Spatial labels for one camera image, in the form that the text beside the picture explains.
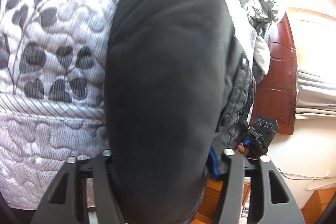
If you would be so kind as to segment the person's right hand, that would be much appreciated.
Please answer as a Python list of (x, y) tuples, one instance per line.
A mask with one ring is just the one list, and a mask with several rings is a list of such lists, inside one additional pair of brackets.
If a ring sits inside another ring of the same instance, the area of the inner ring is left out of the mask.
[(241, 155), (243, 155), (244, 157), (247, 157), (248, 154), (249, 154), (249, 148), (248, 148), (248, 147), (245, 147), (243, 144), (239, 144), (239, 145), (237, 146), (236, 151), (237, 151), (238, 153), (240, 153)]

